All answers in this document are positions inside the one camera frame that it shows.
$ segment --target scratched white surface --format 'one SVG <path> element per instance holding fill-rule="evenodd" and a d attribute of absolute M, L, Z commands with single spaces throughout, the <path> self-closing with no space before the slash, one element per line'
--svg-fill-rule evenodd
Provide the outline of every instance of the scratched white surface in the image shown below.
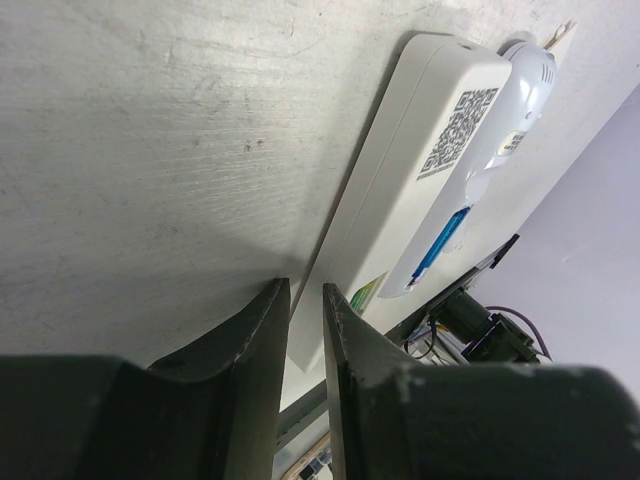
<path fill-rule="evenodd" d="M 638 83 L 637 0 L 5 0 L 0 351 L 144 365 L 295 284 L 409 32 L 497 49 L 572 18 L 546 117 L 443 278 L 513 233 Z"/>

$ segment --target black and white qr code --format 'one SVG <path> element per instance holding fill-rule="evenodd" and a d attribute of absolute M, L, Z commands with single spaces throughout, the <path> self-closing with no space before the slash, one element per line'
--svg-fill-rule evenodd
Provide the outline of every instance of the black and white qr code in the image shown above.
<path fill-rule="evenodd" d="M 435 147 L 420 170 L 418 180 L 435 175 L 454 165 L 497 92 L 497 88 L 487 88 L 469 90 L 462 94 L 449 117 L 449 123 L 438 137 Z"/>

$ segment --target wire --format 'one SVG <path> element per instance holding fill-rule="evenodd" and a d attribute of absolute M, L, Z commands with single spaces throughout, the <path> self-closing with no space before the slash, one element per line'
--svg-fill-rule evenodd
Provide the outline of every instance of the wire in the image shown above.
<path fill-rule="evenodd" d="M 536 336 L 536 340 L 538 340 L 538 344 L 540 344 L 540 349 L 542 350 L 542 353 L 544 354 L 544 356 L 547 357 L 549 360 L 553 360 L 551 358 L 551 353 L 549 353 L 549 349 L 547 348 L 547 344 L 544 343 L 544 339 L 542 338 L 542 335 L 540 334 L 540 331 L 535 326 L 535 324 L 531 320 L 529 320 L 527 317 L 525 317 L 522 313 L 518 312 L 517 310 L 514 310 L 513 308 L 501 307 L 499 305 L 493 305 L 491 307 L 484 307 L 484 308 L 486 308 L 487 310 L 490 310 L 490 311 L 494 311 L 494 312 L 510 313 L 510 314 L 515 315 L 516 317 L 518 317 L 520 320 L 522 320 L 527 325 L 529 325 L 529 328 L 531 329 L 533 334 Z"/>
<path fill-rule="evenodd" d="M 414 358 L 416 360 L 421 360 L 427 355 L 429 355 L 433 350 L 433 348 L 436 346 L 436 337 L 438 336 L 438 327 L 436 326 L 436 321 L 434 318 L 429 319 L 429 326 L 431 327 L 431 345 L 429 346 L 429 349 L 426 351 L 426 353 L 423 353 L 419 357 L 414 357 L 409 353 L 409 340 L 404 342 L 404 351 L 407 352 L 411 358 Z"/>

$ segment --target barcode label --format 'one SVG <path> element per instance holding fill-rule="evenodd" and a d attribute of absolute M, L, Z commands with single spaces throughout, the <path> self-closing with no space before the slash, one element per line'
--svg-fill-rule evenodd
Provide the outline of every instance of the barcode label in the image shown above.
<path fill-rule="evenodd" d="M 435 147 L 420 170 L 417 180 L 453 167 L 496 93 L 498 93 L 497 88 L 487 88 L 469 90 L 462 94 L 449 117 L 449 123 L 438 137 Z"/>

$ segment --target white rectangular device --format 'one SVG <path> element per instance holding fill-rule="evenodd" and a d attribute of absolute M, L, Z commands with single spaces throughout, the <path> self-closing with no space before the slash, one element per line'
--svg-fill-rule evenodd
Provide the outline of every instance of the white rectangular device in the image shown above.
<path fill-rule="evenodd" d="M 293 311 L 287 353 L 302 370 L 322 358 L 322 285 L 335 283 L 364 314 L 510 72 L 451 35 L 409 41 Z"/>

